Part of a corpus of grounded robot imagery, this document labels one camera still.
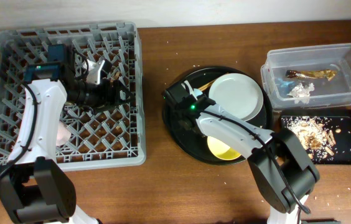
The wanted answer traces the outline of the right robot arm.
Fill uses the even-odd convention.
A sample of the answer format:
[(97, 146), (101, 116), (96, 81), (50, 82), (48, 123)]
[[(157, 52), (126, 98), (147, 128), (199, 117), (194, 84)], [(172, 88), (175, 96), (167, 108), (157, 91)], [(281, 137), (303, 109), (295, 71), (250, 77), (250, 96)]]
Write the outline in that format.
[(162, 95), (184, 129), (214, 137), (248, 161), (258, 190), (270, 205), (268, 223), (301, 223), (301, 214), (311, 212), (305, 202), (320, 174), (292, 131), (276, 133), (247, 123), (188, 81), (176, 82)]

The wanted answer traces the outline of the pink cup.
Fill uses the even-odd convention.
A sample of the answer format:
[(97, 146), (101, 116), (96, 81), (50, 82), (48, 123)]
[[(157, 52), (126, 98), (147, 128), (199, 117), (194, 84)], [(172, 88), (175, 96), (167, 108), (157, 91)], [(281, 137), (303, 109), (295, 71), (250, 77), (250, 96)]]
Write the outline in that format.
[(59, 122), (57, 130), (57, 139), (55, 142), (56, 146), (64, 145), (71, 137), (71, 132), (67, 129), (67, 126), (63, 122)]

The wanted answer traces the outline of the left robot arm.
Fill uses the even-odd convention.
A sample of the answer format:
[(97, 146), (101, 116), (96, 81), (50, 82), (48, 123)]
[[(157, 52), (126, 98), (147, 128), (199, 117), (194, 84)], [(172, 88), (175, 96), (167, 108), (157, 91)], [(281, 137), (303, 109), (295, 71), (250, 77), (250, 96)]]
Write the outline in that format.
[(0, 166), (0, 201), (13, 223), (99, 223), (77, 205), (74, 184), (57, 165), (60, 115), (65, 103), (92, 114), (134, 101), (120, 81), (105, 78), (107, 59), (91, 62), (84, 55), (83, 73), (76, 74), (76, 50), (51, 45), (45, 63), (28, 65), (21, 128), (7, 164)]

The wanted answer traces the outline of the wooden chopstick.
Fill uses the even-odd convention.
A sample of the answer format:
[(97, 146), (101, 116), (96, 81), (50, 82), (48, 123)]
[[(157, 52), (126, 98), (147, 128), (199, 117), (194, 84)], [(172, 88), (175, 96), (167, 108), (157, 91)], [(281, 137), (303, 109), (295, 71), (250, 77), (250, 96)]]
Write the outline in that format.
[(199, 90), (200, 90), (200, 91), (205, 91), (206, 89), (210, 88), (210, 87), (213, 85), (213, 83), (214, 83), (217, 79), (219, 79), (220, 77), (222, 77), (222, 76), (224, 76), (224, 75), (221, 75), (221, 76), (219, 76), (219, 77), (213, 79), (212, 81), (209, 81), (208, 83), (202, 85), (201, 87), (199, 87)]
[(212, 81), (206, 83), (205, 85), (199, 87), (199, 90), (200, 91), (205, 91), (206, 89), (210, 88), (213, 85), (214, 82), (215, 82), (215, 80), (212, 80)]

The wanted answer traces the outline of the white tissue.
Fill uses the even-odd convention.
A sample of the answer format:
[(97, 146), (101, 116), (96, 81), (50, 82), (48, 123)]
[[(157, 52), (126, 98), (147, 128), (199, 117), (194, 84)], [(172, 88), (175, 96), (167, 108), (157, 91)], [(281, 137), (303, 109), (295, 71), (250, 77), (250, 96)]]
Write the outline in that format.
[(302, 83), (300, 83), (288, 93), (288, 96), (291, 96), (294, 99), (295, 104), (308, 104), (310, 101), (309, 97), (311, 95), (311, 92), (314, 90), (315, 87), (313, 83), (310, 83), (307, 86), (304, 86)]

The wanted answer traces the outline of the yellow bowl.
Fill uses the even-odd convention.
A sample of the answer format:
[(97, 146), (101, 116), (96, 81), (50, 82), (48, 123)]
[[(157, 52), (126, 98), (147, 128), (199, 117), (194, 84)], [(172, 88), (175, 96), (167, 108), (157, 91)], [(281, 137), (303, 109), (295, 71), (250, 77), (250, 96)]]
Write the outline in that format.
[(224, 161), (231, 161), (238, 159), (241, 154), (236, 150), (232, 149), (230, 146), (226, 145), (222, 141), (209, 136), (207, 138), (207, 145), (210, 152), (218, 159)]

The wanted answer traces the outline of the light blue cup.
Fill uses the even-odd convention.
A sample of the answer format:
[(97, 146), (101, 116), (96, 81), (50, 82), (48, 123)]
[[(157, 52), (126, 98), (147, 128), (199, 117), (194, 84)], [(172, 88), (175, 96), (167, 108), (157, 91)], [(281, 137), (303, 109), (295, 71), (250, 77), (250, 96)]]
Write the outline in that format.
[(188, 94), (192, 95), (195, 99), (197, 99), (198, 96), (203, 95), (203, 92), (197, 88), (192, 88), (192, 86), (190, 85), (190, 83), (185, 80), (182, 83), (182, 86), (185, 88), (185, 90), (187, 91)]

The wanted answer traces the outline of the food scraps with rice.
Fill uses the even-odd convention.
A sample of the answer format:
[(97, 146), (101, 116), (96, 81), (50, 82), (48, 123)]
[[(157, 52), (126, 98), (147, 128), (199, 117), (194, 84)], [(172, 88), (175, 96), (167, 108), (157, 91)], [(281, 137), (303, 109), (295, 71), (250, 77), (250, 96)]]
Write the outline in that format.
[(285, 128), (292, 131), (313, 162), (333, 161), (338, 154), (336, 134), (339, 125), (332, 126), (332, 118), (319, 116), (287, 116), (281, 118)]

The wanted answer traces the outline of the grey round plate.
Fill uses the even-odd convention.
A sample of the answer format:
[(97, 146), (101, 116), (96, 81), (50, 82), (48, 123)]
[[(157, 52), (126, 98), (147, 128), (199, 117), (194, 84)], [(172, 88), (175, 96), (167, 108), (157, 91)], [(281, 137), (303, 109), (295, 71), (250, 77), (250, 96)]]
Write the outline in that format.
[(259, 84), (241, 73), (228, 73), (217, 78), (209, 89), (208, 97), (244, 121), (258, 115), (264, 103)]

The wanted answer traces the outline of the gold snack wrapper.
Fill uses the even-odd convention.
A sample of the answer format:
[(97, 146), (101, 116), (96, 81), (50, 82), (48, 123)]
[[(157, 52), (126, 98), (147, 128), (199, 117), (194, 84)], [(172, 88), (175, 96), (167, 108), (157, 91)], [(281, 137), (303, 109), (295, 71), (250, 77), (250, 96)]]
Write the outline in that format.
[(288, 70), (286, 72), (286, 78), (311, 78), (311, 79), (320, 79), (325, 78), (328, 81), (331, 81), (338, 71), (336, 70), (316, 70), (316, 71), (297, 71), (297, 70)]

